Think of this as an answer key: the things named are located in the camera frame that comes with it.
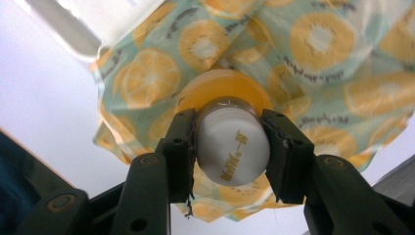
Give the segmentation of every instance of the patterned fabric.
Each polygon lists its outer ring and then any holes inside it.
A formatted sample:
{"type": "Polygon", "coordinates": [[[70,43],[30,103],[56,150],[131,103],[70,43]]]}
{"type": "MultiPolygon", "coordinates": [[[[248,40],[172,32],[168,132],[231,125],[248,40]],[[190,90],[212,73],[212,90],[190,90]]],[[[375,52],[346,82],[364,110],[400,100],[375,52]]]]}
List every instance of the patterned fabric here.
{"type": "MultiPolygon", "coordinates": [[[[91,65],[102,124],[95,143],[125,163],[164,137],[180,91],[214,69],[241,71],[315,144],[365,169],[415,107],[410,0],[169,1],[91,65]]],[[[195,216],[235,220],[275,202],[265,176],[214,184],[195,166],[195,216]]],[[[178,205],[187,212],[186,205],[178,205]]]]}

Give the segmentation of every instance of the white cap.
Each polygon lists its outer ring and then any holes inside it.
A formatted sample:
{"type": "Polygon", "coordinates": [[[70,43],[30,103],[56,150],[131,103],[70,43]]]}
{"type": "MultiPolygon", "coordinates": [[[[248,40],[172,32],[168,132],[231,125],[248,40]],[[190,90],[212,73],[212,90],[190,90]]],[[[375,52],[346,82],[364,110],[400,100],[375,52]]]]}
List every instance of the white cap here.
{"type": "Polygon", "coordinates": [[[197,133],[198,164],[221,185],[241,186],[257,179],[269,160],[269,142],[258,120],[239,108],[205,116],[197,133]]]}

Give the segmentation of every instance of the yellow orange slice print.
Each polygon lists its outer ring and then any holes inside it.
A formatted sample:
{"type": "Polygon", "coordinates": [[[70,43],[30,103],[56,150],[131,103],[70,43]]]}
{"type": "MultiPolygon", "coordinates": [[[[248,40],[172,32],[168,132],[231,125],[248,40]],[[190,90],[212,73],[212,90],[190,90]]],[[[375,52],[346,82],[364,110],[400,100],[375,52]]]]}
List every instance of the yellow orange slice print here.
{"type": "Polygon", "coordinates": [[[414,78],[415,73],[396,72],[346,84],[346,106],[356,116],[368,118],[413,105],[414,78]]]}
{"type": "Polygon", "coordinates": [[[342,129],[316,126],[303,133],[314,144],[314,154],[317,156],[329,154],[347,159],[356,154],[356,141],[342,129]]]}
{"type": "Polygon", "coordinates": [[[110,151],[117,147],[113,135],[104,123],[100,125],[99,135],[95,137],[95,143],[110,151]]]}
{"type": "Polygon", "coordinates": [[[267,91],[276,105],[303,95],[294,76],[284,66],[274,67],[266,79],[267,91]]]}
{"type": "Polygon", "coordinates": [[[332,8],[341,8],[344,4],[347,4],[349,0],[321,0],[321,2],[332,8]]]}
{"type": "Polygon", "coordinates": [[[265,0],[264,5],[268,7],[283,7],[293,3],[296,0],[265,0]]]}
{"type": "Polygon", "coordinates": [[[230,42],[222,27],[202,20],[186,25],[180,33],[178,50],[184,62],[195,71],[208,70],[230,42]]]}
{"type": "Polygon", "coordinates": [[[213,64],[213,66],[211,66],[209,68],[209,70],[210,71],[214,71],[214,70],[224,70],[224,67],[221,64],[215,63],[215,64],[213,64]]]}
{"type": "Polygon", "coordinates": [[[380,48],[403,62],[415,62],[415,5],[392,27],[380,48]]]}
{"type": "Polygon", "coordinates": [[[212,222],[226,213],[223,207],[211,201],[199,200],[192,208],[195,217],[206,222],[212,222]]]}
{"type": "Polygon", "coordinates": [[[239,187],[218,186],[219,197],[233,207],[249,206],[268,195],[269,182],[262,174],[252,183],[239,187]]]}
{"type": "Polygon", "coordinates": [[[194,172],[193,172],[194,186],[193,193],[195,195],[212,198],[214,191],[214,184],[208,179],[208,177],[202,172],[201,168],[198,165],[198,162],[195,162],[194,172]]]}
{"type": "Polygon", "coordinates": [[[385,120],[372,133],[372,136],[369,139],[368,147],[375,144],[381,144],[383,146],[389,145],[391,141],[393,141],[406,128],[408,119],[409,115],[403,115],[400,117],[391,117],[385,120]]]}
{"type": "Polygon", "coordinates": [[[135,139],[136,129],[128,117],[113,116],[105,109],[104,103],[101,103],[99,111],[116,142],[129,142],[135,139]]]}
{"type": "Polygon", "coordinates": [[[96,70],[98,70],[99,68],[101,68],[107,62],[107,60],[112,55],[113,55],[113,49],[110,49],[110,50],[104,52],[102,56],[100,56],[95,62],[93,62],[89,66],[89,70],[90,71],[96,71],[96,70]]]}
{"type": "Polygon", "coordinates": [[[347,161],[355,168],[360,168],[361,166],[368,164],[373,156],[374,154],[372,153],[361,153],[347,158],[347,161]]]}
{"type": "Polygon", "coordinates": [[[312,104],[312,99],[309,96],[302,96],[297,99],[287,102],[280,110],[291,121],[295,121],[307,114],[312,104]]]}
{"type": "Polygon", "coordinates": [[[231,20],[241,19],[255,4],[255,0],[201,0],[201,2],[212,15],[231,20]]]}
{"type": "Polygon", "coordinates": [[[130,108],[147,108],[171,96],[180,83],[180,70],[165,52],[154,48],[140,51],[120,70],[114,89],[130,108]]]}
{"type": "Polygon", "coordinates": [[[306,69],[320,71],[344,61],[354,47],[354,31],[332,13],[311,13],[293,25],[290,48],[306,69]]]}
{"type": "Polygon", "coordinates": [[[292,207],[293,205],[291,204],[282,204],[282,203],[277,203],[276,202],[276,198],[274,194],[271,194],[269,196],[269,198],[266,199],[265,202],[263,202],[263,204],[254,207],[252,209],[238,209],[238,210],[234,210],[231,212],[231,216],[232,218],[234,218],[235,220],[242,220],[256,212],[260,212],[263,209],[279,209],[279,208],[287,208],[287,207],[292,207]]]}
{"type": "Polygon", "coordinates": [[[266,26],[257,18],[252,18],[246,27],[246,32],[255,41],[256,45],[236,51],[229,56],[229,60],[241,64],[254,63],[267,52],[272,43],[270,33],[266,26]]]}
{"type": "Polygon", "coordinates": [[[153,148],[151,148],[151,147],[144,148],[143,146],[138,144],[138,142],[136,142],[136,141],[132,141],[130,143],[125,143],[125,144],[122,144],[122,145],[124,145],[123,149],[128,148],[128,153],[129,154],[126,154],[125,152],[122,152],[123,158],[121,158],[121,160],[127,165],[131,165],[131,162],[135,158],[137,158],[137,157],[139,157],[143,154],[154,152],[153,148]]]}
{"type": "Polygon", "coordinates": [[[174,109],[165,111],[160,117],[158,117],[150,126],[149,139],[154,142],[159,142],[160,139],[165,137],[165,134],[170,127],[171,121],[174,117],[174,109]]]}
{"type": "Polygon", "coordinates": [[[162,20],[174,9],[174,7],[174,3],[166,2],[132,31],[131,36],[138,47],[143,45],[143,42],[149,33],[161,24],[162,20]]]}

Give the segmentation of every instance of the screw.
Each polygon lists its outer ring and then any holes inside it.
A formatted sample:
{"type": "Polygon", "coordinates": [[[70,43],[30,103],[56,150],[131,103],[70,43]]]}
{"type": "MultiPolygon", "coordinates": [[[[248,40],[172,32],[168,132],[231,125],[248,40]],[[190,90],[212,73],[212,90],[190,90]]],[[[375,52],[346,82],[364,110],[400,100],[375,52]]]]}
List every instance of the screw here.
{"type": "Polygon", "coordinates": [[[325,158],[324,159],[324,163],[326,165],[330,165],[330,166],[333,166],[333,167],[336,167],[336,168],[343,168],[343,167],[345,167],[345,163],[343,163],[339,159],[335,159],[335,158],[332,158],[332,157],[325,158]]]}
{"type": "Polygon", "coordinates": [[[141,165],[156,165],[159,160],[156,156],[144,156],[140,159],[141,165]]]}
{"type": "Polygon", "coordinates": [[[73,194],[63,194],[53,198],[46,205],[49,212],[63,212],[70,209],[76,202],[76,197],[73,194]]]}

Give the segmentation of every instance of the crumpled wrap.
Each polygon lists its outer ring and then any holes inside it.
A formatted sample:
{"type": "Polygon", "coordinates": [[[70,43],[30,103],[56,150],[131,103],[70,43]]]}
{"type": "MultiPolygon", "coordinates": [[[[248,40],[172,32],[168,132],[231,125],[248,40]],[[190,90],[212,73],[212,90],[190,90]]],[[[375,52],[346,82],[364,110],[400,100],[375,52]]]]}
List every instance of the crumpled wrap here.
{"type": "MultiPolygon", "coordinates": [[[[90,69],[101,115],[94,141],[127,164],[154,151],[188,82],[231,69],[265,88],[275,110],[315,144],[315,154],[341,156],[363,170],[414,111],[415,4],[167,1],[90,69]]],[[[223,187],[196,164],[194,177],[193,212],[207,222],[286,206],[264,174],[223,187]]]]}

